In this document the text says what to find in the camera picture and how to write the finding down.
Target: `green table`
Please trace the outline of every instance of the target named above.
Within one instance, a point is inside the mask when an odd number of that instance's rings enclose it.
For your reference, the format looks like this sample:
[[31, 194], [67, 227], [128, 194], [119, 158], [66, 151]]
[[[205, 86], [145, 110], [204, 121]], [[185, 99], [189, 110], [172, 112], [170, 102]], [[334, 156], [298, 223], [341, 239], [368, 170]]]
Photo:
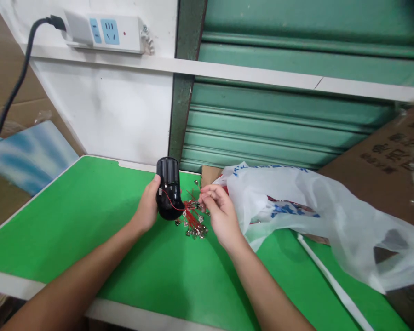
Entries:
[[[103, 243], [135, 213], [155, 167], [80, 158], [0, 228], [0, 292], [29, 299]], [[199, 174], [181, 172], [195, 193]], [[210, 227], [206, 217], [205, 224]], [[158, 219], [98, 294], [87, 315], [136, 330], [245, 331], [258, 323], [213, 231], [204, 240]], [[385, 298], [345, 274], [331, 249], [307, 241], [377, 330], [408, 330]], [[258, 256], [317, 330], [358, 330], [290, 230], [274, 232]]]

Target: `green tabletop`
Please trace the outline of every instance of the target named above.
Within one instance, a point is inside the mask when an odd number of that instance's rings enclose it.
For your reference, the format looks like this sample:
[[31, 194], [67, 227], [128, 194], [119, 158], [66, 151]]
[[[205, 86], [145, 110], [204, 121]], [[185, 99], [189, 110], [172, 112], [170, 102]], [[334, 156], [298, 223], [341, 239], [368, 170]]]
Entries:
[[[0, 230], [0, 272], [49, 283], [103, 243], [135, 213], [153, 173], [95, 157], [79, 159]], [[181, 173], [182, 198], [200, 175]], [[210, 228], [208, 217], [204, 223]], [[100, 298], [233, 331], [258, 329], [250, 302], [213, 233], [185, 236], [158, 218], [99, 292]], [[345, 274], [330, 247], [307, 241], [376, 330], [408, 330], [386, 299]], [[359, 330], [290, 230], [258, 256], [317, 330]]]

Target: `black power cord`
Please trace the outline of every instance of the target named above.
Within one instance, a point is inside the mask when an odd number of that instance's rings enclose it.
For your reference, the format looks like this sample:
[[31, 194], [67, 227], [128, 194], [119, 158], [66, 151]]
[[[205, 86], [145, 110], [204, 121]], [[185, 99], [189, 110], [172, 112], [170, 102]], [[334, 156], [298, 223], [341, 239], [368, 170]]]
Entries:
[[12, 103], [13, 103], [13, 101], [14, 101], [17, 93], [18, 93], [18, 90], [20, 90], [20, 87], [22, 86], [22, 83], [23, 83], [24, 78], [26, 76], [26, 72], [28, 71], [29, 59], [31, 57], [32, 45], [34, 43], [35, 32], [37, 31], [37, 28], [40, 25], [44, 24], [44, 23], [48, 23], [50, 25], [53, 25], [58, 30], [66, 31], [66, 26], [64, 25], [63, 19], [61, 17], [57, 17], [57, 16], [54, 16], [54, 15], [51, 15], [51, 17], [46, 17], [46, 18], [39, 19], [39, 20], [35, 21], [35, 23], [32, 25], [31, 31], [29, 33], [28, 46], [26, 48], [26, 54], [24, 56], [23, 68], [22, 68], [22, 71], [20, 73], [20, 77], [18, 78], [17, 83], [15, 84], [14, 89], [11, 92], [11, 95], [9, 96], [5, 106], [3, 107], [3, 111], [2, 111], [1, 116], [0, 116], [0, 134], [1, 134], [1, 130], [3, 129], [3, 125], [5, 123], [6, 116], [8, 115], [9, 108], [11, 108], [11, 105], [12, 105]]

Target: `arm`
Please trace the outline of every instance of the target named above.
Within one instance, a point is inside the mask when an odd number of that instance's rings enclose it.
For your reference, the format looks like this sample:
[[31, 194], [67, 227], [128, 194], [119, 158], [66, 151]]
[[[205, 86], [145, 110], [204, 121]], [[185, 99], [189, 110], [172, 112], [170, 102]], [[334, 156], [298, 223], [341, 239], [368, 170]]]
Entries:
[[70, 330], [107, 278], [156, 221], [160, 177], [144, 190], [132, 220], [112, 238], [67, 269], [29, 300], [3, 327], [11, 330]]
[[236, 268], [261, 329], [314, 330], [245, 240], [233, 202], [224, 189], [207, 185], [201, 190], [199, 202], [210, 211], [212, 228]]

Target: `white plastic bag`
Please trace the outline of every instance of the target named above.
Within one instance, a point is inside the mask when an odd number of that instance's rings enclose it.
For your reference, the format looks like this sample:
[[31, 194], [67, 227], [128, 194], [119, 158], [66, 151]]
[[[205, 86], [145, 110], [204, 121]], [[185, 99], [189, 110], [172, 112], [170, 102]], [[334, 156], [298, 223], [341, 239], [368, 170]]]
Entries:
[[[303, 168], [245, 162], [222, 174], [214, 183], [227, 186], [253, 250], [274, 230], [291, 228], [328, 238], [342, 269], [380, 293], [414, 284], [414, 226], [374, 209], [341, 183]], [[318, 215], [280, 209], [267, 196], [308, 206]], [[376, 264], [375, 246], [398, 254]]]

